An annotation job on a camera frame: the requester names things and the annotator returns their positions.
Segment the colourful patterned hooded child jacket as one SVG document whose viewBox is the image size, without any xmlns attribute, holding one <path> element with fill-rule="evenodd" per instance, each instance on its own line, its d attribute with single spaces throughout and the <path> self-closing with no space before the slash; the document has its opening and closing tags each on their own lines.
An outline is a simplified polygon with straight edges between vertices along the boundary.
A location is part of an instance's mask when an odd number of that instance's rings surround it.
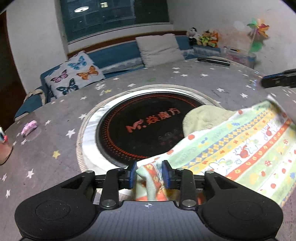
<svg viewBox="0 0 296 241">
<path fill-rule="evenodd" d="M 201 106 L 183 120 L 184 138 L 138 163 L 137 201 L 177 199 L 164 185 L 162 161 L 195 175 L 214 171 L 283 206 L 295 189 L 295 123 L 269 98 L 230 111 Z"/>
</svg>

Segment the clear plastic storage box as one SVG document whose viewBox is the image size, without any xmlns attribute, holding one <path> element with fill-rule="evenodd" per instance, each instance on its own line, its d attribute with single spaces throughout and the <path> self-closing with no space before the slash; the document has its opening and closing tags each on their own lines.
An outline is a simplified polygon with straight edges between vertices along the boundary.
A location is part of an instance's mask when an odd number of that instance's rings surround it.
<svg viewBox="0 0 296 241">
<path fill-rule="evenodd" d="M 233 47 L 221 48 L 221 57 L 252 69 L 254 68 L 256 62 L 256 55 L 254 53 L 250 53 L 248 51 L 236 49 Z"/>
</svg>

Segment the colourful paper pinwheel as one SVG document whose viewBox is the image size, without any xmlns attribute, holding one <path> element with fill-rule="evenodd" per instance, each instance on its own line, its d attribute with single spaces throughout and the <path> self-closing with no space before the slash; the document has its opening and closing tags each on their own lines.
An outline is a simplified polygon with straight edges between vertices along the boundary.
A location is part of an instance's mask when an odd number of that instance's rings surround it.
<svg viewBox="0 0 296 241">
<path fill-rule="evenodd" d="M 249 52 L 258 52 L 264 46 L 264 41 L 269 38 L 266 32 L 269 30 L 270 26 L 265 24 L 261 19 L 252 19 L 251 23 L 247 24 L 247 26 L 251 28 L 251 44 Z"/>
</svg>

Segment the round black induction cooker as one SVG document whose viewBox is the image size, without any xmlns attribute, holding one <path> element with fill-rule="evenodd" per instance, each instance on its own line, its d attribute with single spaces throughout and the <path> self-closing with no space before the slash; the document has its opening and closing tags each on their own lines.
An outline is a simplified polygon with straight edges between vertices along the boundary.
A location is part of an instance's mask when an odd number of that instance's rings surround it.
<svg viewBox="0 0 296 241">
<path fill-rule="evenodd" d="M 202 105 L 220 107 L 200 91 L 173 84 L 146 85 L 101 101 L 78 132 L 80 170 L 104 174 L 169 151 L 184 137 L 185 115 Z"/>
</svg>

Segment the black remote control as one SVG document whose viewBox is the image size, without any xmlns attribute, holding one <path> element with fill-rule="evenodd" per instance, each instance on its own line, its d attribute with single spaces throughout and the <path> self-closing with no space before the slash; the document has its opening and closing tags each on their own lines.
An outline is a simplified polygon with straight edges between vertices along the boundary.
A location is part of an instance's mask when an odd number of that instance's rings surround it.
<svg viewBox="0 0 296 241">
<path fill-rule="evenodd" d="M 219 65 L 223 65 L 223 66 L 227 66 L 227 67 L 229 67 L 231 65 L 231 63 L 229 61 L 220 60 L 220 59 L 216 59 L 216 58 L 198 57 L 197 61 L 213 63 L 213 64 L 219 64 Z"/>
</svg>

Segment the orange yellow plush toys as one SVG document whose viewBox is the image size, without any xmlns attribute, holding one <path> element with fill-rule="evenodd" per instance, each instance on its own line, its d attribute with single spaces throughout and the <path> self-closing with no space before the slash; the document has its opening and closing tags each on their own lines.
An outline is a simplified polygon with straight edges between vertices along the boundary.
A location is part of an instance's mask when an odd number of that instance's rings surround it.
<svg viewBox="0 0 296 241">
<path fill-rule="evenodd" d="M 211 32 L 209 30 L 205 31 L 197 40 L 197 45 L 204 46 L 204 47 L 212 47 L 217 48 L 219 41 L 219 34 L 218 32 Z"/>
</svg>

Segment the small pink purple toy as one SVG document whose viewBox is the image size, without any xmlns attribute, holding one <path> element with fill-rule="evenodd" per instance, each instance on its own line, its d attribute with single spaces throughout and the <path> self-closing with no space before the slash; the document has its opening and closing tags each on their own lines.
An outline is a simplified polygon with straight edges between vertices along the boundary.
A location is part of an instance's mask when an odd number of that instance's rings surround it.
<svg viewBox="0 0 296 241">
<path fill-rule="evenodd" d="M 32 120 L 31 122 L 26 123 L 25 126 L 23 127 L 22 131 L 21 131 L 21 135 L 23 137 L 26 137 L 32 131 L 34 131 L 37 127 L 38 127 L 38 124 L 37 124 L 36 120 Z"/>
</svg>

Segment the black white plush toy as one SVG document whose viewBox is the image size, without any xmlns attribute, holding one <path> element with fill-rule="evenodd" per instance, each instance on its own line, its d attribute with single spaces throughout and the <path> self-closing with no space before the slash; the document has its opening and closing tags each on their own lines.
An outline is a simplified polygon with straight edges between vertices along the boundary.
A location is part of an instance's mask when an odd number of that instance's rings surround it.
<svg viewBox="0 0 296 241">
<path fill-rule="evenodd" d="M 187 37 L 189 40 L 189 45 L 190 46 L 194 46 L 194 45 L 198 45 L 199 44 L 199 35 L 197 33 L 197 29 L 195 27 L 191 27 L 188 31 L 187 31 Z"/>
</svg>

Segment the butterfly print cushion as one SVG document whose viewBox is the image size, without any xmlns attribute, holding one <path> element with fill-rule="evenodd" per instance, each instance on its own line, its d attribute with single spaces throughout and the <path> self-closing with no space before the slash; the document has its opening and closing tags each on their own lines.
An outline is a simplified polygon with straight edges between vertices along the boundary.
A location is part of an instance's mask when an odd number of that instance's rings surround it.
<svg viewBox="0 0 296 241">
<path fill-rule="evenodd" d="M 81 51 L 45 77 L 45 82 L 50 94 L 60 98 L 104 79 L 105 76 L 99 67 L 88 54 Z"/>
</svg>

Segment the pink cartoon thermos bottle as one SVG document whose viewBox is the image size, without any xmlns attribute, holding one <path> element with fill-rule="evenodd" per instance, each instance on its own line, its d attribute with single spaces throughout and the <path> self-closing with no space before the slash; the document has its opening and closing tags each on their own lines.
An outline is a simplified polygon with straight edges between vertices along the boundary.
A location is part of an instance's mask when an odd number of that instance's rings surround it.
<svg viewBox="0 0 296 241">
<path fill-rule="evenodd" d="M 0 127 L 0 165 L 3 165 L 12 153 L 13 147 L 8 141 L 8 136 L 4 133 L 2 127 Z"/>
</svg>

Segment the blue sofa bench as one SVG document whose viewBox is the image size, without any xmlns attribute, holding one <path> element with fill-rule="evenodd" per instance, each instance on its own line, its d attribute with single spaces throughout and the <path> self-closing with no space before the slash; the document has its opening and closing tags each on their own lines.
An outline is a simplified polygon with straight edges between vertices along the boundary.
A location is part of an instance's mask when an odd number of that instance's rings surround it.
<svg viewBox="0 0 296 241">
<path fill-rule="evenodd" d="M 194 47 L 189 45 L 187 36 L 176 36 L 176 40 L 186 60 L 196 57 L 221 56 L 220 48 L 198 46 L 197 51 L 195 51 Z M 90 52 L 88 55 L 94 61 L 95 65 L 102 70 L 106 78 L 144 68 L 140 57 L 140 51 L 135 40 L 97 49 Z M 29 96 L 16 112 L 15 121 L 55 99 L 49 92 L 45 77 L 58 69 L 58 67 L 59 65 L 40 75 L 41 86 L 36 90 L 42 90 L 43 93 Z"/>
</svg>

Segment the beige plain cushion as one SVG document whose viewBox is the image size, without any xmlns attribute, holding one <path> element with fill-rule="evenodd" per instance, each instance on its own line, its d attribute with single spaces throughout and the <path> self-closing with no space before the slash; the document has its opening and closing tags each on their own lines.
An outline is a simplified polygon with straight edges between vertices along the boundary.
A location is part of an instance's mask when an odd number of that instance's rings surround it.
<svg viewBox="0 0 296 241">
<path fill-rule="evenodd" d="M 185 59 L 174 34 L 136 37 L 135 40 L 146 68 Z"/>
</svg>

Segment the dark wooden door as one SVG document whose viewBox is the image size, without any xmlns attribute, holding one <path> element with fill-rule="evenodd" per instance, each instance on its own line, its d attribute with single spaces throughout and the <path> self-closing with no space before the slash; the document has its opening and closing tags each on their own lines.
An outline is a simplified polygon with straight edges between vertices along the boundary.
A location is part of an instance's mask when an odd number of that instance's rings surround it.
<svg viewBox="0 0 296 241">
<path fill-rule="evenodd" d="M 26 92 L 11 52 L 6 24 L 6 12 L 1 14 L 0 28 L 1 127 L 6 130 L 14 123 L 15 114 L 23 104 Z"/>
</svg>

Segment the dark window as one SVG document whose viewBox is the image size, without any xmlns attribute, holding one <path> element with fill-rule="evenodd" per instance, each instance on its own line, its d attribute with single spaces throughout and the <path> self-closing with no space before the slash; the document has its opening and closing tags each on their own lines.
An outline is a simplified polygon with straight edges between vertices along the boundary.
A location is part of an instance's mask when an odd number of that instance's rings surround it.
<svg viewBox="0 0 296 241">
<path fill-rule="evenodd" d="M 168 5 L 162 0 L 60 1 L 69 42 L 120 27 L 168 23 Z"/>
</svg>

